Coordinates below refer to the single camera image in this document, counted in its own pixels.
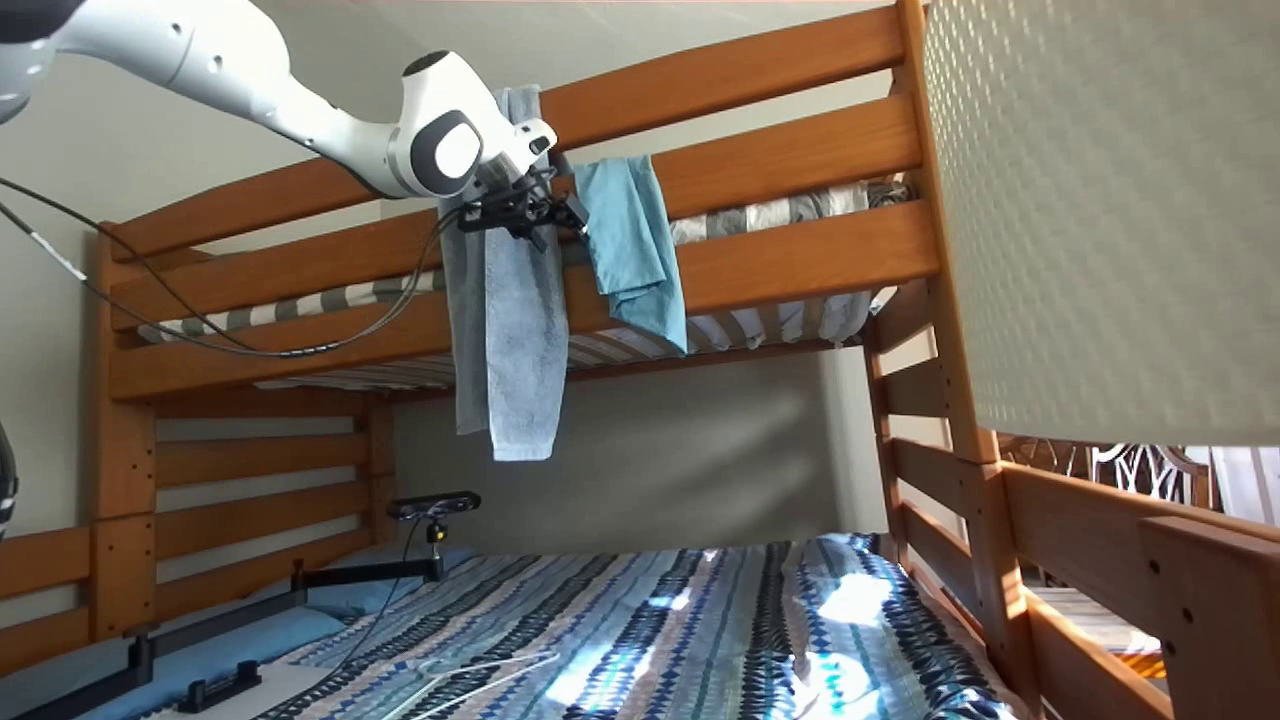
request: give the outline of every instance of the mattress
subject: mattress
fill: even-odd
[[[466,557],[311,640],[285,717],[1013,717],[859,535]]]
[[[686,217],[677,218],[677,245],[709,245],[728,241],[746,230],[766,230],[780,223],[805,223],[823,217],[850,217],[870,207],[870,182],[841,182],[823,192],[726,207],[709,217]],[[387,274],[387,279],[365,279],[348,286],[325,286],[311,297],[293,297],[277,304],[257,306],[231,306],[213,312],[209,318],[225,331],[265,328],[295,316],[320,316],[320,312],[345,312],[365,304],[392,304],[399,290],[446,290],[446,272],[421,272],[421,274]],[[762,352],[762,348],[795,348],[795,343],[850,343],[870,318],[870,290],[841,290],[819,298],[794,298],[794,304],[767,304],[767,306],[734,306],[711,316],[690,316],[690,341],[691,356],[720,356],[720,352]],[[200,318],[160,318],[140,328],[144,341],[163,337],[209,337]],[[577,370],[585,368],[621,368],[621,365],[653,365],[672,359],[672,348],[631,331],[631,328],[605,328],[605,331],[581,331],[570,341],[570,365]],[[453,387],[453,359],[449,356],[421,356],[399,365],[375,365],[375,368],[341,368],[341,370],[317,370],[317,374],[293,374],[274,379],[265,387]]]

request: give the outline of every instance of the blue patterned bedsheet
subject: blue patterned bedsheet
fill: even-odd
[[[282,656],[285,717],[1007,717],[859,535],[466,557],[375,623]]]

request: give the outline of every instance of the towel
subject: towel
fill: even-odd
[[[506,86],[495,102],[508,118],[542,116],[538,86]],[[508,228],[439,230],[455,431],[490,427],[491,458],[547,458],[557,446],[570,318],[562,282],[562,241],[542,228],[515,241]]]
[[[599,159],[574,175],[607,316],[690,352],[677,230],[653,159]]]

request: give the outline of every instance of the wooden bunk bed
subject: wooden bunk bed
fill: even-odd
[[[565,82],[546,93],[546,116],[574,153],[863,70],[896,70],[901,82],[883,100],[655,155],[672,217],[901,173],[923,189],[917,200],[858,217],[680,248],[690,312],[896,286],[859,331],[880,419],[883,500],[893,509],[890,557],[914,570],[936,613],[973,635],[973,646],[998,665],[1030,708],[1060,717],[1255,717],[1260,708],[1276,708],[1280,539],[1272,532],[1000,458],[1000,439],[975,427],[947,282],[920,49],[923,11],[917,0],[901,0],[896,7],[711,45]],[[417,269],[421,245],[436,228],[432,212],[265,253],[198,253],[236,230],[365,200],[369,192],[345,169],[311,159],[213,189],[118,223],[118,230],[163,263],[169,279],[198,306],[217,312]],[[95,274],[140,316],[177,312],[138,259],[114,245],[102,248]],[[245,331],[245,341],[295,348],[365,328],[373,316],[379,306],[282,318]],[[570,272],[570,318],[577,337],[607,328],[587,269]],[[927,359],[890,365],[890,352],[920,337],[933,343]],[[93,520],[0,545],[0,599],[67,585],[79,587],[79,599],[67,613],[6,628],[0,673],[93,640],[147,632],[387,539],[392,526],[379,509],[392,495],[397,396],[261,390],[261,384],[413,356],[449,356],[449,306],[439,290],[421,297],[392,331],[293,365],[144,343],[138,318],[102,306]],[[160,419],[295,417],[341,417],[345,431],[287,439],[158,434]],[[942,419],[944,439],[907,439],[901,417]],[[338,464],[357,467],[357,478],[179,512],[158,509],[158,495],[169,486]],[[353,526],[213,570],[158,579],[158,569],[169,558],[320,520],[353,520]],[[1019,585],[1025,565],[1048,569],[1127,623],[1162,635],[1170,690],[1139,681],[1127,665],[1085,640],[1053,603],[1038,599]]]

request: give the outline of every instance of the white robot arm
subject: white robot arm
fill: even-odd
[[[403,66],[403,111],[369,124],[305,86],[282,29],[253,0],[0,0],[0,124],[57,51],[102,55],[160,86],[257,118],[353,169],[379,197],[455,197],[477,173],[521,182],[557,144],[508,124],[455,51]]]

